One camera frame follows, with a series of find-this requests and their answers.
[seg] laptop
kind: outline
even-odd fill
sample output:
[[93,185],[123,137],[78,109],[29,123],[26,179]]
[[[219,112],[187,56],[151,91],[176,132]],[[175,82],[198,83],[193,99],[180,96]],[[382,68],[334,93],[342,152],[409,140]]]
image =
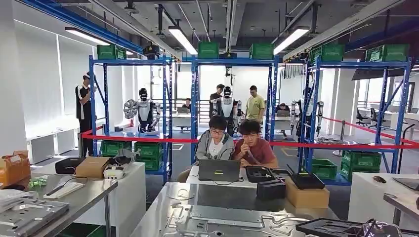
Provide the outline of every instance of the laptop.
[[219,160],[202,159],[199,161],[198,179],[201,181],[228,181],[239,180],[240,161],[238,160]]
[[278,117],[289,117],[290,116],[290,112],[287,110],[278,110],[277,111],[277,116]]
[[185,108],[185,107],[177,107],[177,113],[178,114],[188,114],[189,113],[189,109]]

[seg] fluorescent light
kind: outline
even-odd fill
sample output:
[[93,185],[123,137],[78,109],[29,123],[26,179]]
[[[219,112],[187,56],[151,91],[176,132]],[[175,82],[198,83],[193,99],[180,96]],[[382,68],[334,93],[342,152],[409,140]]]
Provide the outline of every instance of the fluorescent light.
[[184,33],[178,28],[178,27],[170,27],[169,26],[170,33],[183,45],[183,47],[192,55],[197,55],[198,52],[196,49],[191,45],[191,43],[188,41]]
[[90,40],[90,41],[92,41],[92,42],[95,42],[96,44],[100,44],[100,45],[109,45],[107,42],[105,42],[105,41],[103,41],[103,40],[101,40],[101,39],[98,39],[98,38],[96,38],[96,37],[94,37],[94,36],[91,36],[91,35],[89,35],[89,34],[87,34],[87,33],[84,33],[84,32],[80,31],[80,30],[79,30],[79,29],[77,29],[77,28],[73,28],[73,27],[66,27],[66,28],[65,28],[65,30],[66,30],[67,32],[71,33],[71,34],[74,34],[74,35],[76,35],[76,36],[82,37],[83,39],[86,39],[86,40]]
[[308,29],[296,29],[288,38],[286,38],[282,43],[280,43],[275,49],[274,49],[274,55],[278,54],[282,50],[284,50],[286,47],[290,46],[294,41],[299,39],[301,36],[305,35],[308,32]]

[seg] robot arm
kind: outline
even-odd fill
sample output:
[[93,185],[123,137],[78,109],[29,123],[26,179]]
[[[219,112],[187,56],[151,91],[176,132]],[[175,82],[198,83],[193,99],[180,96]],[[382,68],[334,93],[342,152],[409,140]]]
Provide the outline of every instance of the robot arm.
[[323,118],[323,106],[324,106],[324,102],[323,101],[319,101],[317,102],[317,136],[319,136],[320,133],[320,128],[322,126],[322,118]]

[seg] brown box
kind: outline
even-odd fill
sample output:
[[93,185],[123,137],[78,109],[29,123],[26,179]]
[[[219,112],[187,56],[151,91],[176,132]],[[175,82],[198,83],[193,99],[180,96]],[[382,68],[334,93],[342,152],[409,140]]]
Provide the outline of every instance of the brown box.
[[76,167],[76,176],[103,179],[103,171],[108,162],[109,157],[86,157]]
[[290,177],[285,179],[287,185],[287,199],[296,208],[328,208],[329,190],[304,189],[300,190]]
[[16,184],[31,175],[28,151],[14,151],[0,159],[0,188]]

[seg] black t-shirt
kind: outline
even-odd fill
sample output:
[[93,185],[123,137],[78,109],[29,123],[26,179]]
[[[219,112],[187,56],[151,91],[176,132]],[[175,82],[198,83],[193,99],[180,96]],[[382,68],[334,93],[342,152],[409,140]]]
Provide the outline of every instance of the black t-shirt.
[[88,100],[84,105],[80,102],[89,93],[89,91],[90,89],[84,85],[76,86],[76,117],[78,119],[91,120],[90,100]]
[[[219,95],[218,93],[214,93],[211,94],[211,96],[209,97],[209,100],[215,100],[217,98],[220,98],[221,95]],[[214,105],[212,105],[211,101],[209,102],[209,117],[212,117],[212,111],[214,110]]]

